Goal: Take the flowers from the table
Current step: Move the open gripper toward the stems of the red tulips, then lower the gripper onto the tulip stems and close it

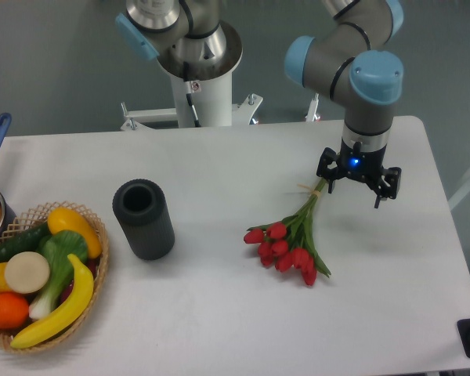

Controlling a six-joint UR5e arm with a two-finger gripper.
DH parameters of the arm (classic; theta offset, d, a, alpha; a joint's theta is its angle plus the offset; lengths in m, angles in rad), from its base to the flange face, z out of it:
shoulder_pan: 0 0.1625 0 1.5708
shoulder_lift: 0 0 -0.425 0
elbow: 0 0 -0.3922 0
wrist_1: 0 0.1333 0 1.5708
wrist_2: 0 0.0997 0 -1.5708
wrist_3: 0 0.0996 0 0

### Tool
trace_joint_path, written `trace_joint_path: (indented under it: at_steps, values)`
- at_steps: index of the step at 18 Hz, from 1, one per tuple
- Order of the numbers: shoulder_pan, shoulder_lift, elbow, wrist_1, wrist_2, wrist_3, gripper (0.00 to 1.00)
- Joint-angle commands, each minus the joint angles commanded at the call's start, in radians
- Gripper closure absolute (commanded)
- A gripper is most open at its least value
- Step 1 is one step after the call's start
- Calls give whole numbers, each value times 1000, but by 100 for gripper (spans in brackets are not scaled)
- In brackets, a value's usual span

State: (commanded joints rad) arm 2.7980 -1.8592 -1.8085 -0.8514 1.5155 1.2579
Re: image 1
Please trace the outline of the black gripper, blue light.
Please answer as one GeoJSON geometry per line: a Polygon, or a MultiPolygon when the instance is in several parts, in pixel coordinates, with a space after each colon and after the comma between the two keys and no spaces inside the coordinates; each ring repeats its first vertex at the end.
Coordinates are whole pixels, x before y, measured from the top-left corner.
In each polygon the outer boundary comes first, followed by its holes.
{"type": "Polygon", "coordinates": [[[374,207],[378,209],[382,201],[396,199],[402,176],[399,167],[383,168],[386,146],[386,134],[343,134],[339,154],[326,147],[319,158],[316,175],[326,180],[328,193],[333,193],[339,179],[366,183],[376,194],[374,207]]]}

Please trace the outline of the grey robot arm, blue caps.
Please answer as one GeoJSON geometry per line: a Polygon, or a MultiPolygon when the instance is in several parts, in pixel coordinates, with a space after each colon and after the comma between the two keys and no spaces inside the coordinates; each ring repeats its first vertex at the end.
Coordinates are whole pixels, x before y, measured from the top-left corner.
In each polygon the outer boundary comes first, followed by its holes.
{"type": "MultiPolygon", "coordinates": [[[[322,41],[296,38],[284,58],[296,84],[345,110],[339,151],[326,149],[316,170],[333,184],[367,185],[378,201],[393,199],[401,170],[383,165],[394,107],[403,86],[400,59],[384,50],[399,30],[397,1],[327,1],[336,28],[322,41]]],[[[217,1],[128,1],[116,27],[142,59],[169,75],[181,127],[230,126],[232,78],[242,57],[237,31],[220,17],[217,1]]]]}

